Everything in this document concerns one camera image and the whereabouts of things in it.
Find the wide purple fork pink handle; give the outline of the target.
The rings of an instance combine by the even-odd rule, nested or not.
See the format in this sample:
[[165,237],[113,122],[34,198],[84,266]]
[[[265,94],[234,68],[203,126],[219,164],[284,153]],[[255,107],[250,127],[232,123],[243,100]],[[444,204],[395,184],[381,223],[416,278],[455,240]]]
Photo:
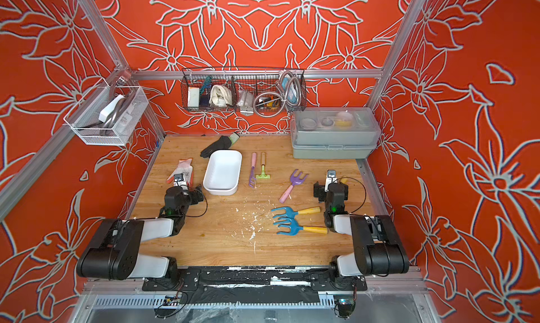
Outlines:
[[294,189],[294,187],[298,186],[298,185],[302,185],[302,183],[304,183],[306,181],[308,176],[309,176],[308,174],[304,174],[302,171],[299,171],[298,169],[295,169],[291,173],[291,176],[290,176],[290,185],[287,187],[285,192],[279,198],[279,202],[281,204],[284,204],[285,201],[290,196],[290,194],[291,194],[292,190]]

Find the white plastic storage box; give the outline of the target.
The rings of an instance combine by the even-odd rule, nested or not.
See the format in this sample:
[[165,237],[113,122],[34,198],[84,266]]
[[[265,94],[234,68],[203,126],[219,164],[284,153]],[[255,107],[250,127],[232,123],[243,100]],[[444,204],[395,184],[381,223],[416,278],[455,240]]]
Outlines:
[[239,187],[243,156],[236,150],[218,150],[209,159],[203,187],[216,196],[231,196]]

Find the blue rake yellow handle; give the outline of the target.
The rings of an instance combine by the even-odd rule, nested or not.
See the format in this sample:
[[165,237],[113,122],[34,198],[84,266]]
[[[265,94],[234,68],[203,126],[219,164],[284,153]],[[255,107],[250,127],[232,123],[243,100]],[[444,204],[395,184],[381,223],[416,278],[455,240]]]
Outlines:
[[301,226],[298,224],[296,220],[289,219],[289,218],[278,221],[275,223],[275,225],[279,229],[277,234],[288,235],[288,236],[295,236],[301,231],[316,233],[316,234],[329,233],[328,232],[329,229],[327,227]]
[[298,211],[293,210],[289,206],[279,207],[271,210],[273,214],[273,219],[275,221],[285,220],[285,219],[294,219],[298,215],[309,215],[314,213],[320,213],[321,207],[315,206],[307,209],[301,209]]

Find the narrow purple rake pink handle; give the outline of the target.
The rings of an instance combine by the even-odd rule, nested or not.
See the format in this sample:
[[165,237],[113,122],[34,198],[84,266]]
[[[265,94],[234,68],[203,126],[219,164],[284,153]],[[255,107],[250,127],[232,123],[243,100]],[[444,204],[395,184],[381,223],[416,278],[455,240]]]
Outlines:
[[257,153],[253,152],[251,155],[251,167],[250,167],[250,177],[249,177],[249,186],[251,188],[256,188],[256,176],[255,176],[256,163],[257,163]]

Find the green rake wooden handle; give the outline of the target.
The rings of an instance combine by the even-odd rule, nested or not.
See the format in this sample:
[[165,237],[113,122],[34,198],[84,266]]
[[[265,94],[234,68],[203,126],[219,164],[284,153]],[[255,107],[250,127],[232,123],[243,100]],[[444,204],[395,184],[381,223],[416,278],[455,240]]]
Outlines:
[[261,153],[261,172],[260,174],[256,175],[256,178],[258,180],[265,180],[265,179],[270,179],[271,176],[269,174],[267,174],[266,172],[266,163],[267,163],[267,156],[266,156],[266,153],[265,152],[262,152]]

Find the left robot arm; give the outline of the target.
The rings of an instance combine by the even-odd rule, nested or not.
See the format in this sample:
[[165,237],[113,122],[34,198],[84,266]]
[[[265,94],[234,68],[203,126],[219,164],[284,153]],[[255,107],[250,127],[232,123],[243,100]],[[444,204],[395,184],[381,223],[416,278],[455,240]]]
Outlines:
[[142,254],[140,246],[178,235],[189,207],[204,201],[200,185],[195,189],[174,186],[166,191],[165,205],[156,218],[103,220],[77,263],[77,275],[108,280],[163,279],[176,284],[179,281],[176,260]]

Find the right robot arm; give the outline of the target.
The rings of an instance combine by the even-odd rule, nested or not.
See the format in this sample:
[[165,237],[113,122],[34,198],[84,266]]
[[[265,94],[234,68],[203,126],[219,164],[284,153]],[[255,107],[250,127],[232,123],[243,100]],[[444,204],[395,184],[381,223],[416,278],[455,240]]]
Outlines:
[[332,182],[314,184],[314,197],[324,203],[326,227],[352,238],[353,252],[335,256],[330,263],[339,277],[378,275],[386,277],[409,272],[409,259],[389,216],[360,216],[345,210],[348,186]]

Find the white box in basket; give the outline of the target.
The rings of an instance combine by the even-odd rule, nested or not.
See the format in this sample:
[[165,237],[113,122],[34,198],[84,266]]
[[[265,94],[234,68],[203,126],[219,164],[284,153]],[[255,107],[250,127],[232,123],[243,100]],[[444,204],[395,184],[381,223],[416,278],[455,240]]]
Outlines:
[[187,107],[198,109],[200,106],[200,97],[201,97],[200,88],[190,86],[188,88]]

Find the red white work glove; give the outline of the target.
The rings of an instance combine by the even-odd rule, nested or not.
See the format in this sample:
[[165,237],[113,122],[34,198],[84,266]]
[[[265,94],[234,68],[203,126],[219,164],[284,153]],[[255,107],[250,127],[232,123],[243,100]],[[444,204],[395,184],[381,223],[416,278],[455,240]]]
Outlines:
[[175,179],[182,175],[183,181],[187,185],[193,184],[193,167],[192,167],[192,158],[182,159],[179,161],[177,168],[170,174],[167,178],[166,183],[174,183]]

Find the grey lidded plastic toolbox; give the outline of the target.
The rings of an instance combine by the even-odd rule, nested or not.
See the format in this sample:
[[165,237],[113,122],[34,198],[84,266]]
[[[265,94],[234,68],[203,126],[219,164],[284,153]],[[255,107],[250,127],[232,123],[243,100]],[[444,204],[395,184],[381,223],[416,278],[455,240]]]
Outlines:
[[296,159],[365,159],[375,150],[380,135],[368,107],[306,108],[291,117]]

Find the white cloth in basket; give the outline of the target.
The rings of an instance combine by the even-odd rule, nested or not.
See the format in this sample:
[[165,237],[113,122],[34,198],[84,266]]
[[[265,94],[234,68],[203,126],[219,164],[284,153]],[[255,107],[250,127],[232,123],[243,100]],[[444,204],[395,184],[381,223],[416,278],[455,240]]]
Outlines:
[[212,107],[234,106],[232,91],[224,85],[214,85],[210,90],[210,105]]

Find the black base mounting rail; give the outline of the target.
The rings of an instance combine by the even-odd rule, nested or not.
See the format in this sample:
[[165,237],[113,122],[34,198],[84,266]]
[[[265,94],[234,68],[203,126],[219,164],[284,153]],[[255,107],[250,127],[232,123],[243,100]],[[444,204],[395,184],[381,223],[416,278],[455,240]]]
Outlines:
[[145,292],[194,292],[204,286],[214,288],[256,288],[288,286],[315,292],[363,292],[364,276],[342,277],[332,266],[226,266],[178,268],[177,276],[144,278]]

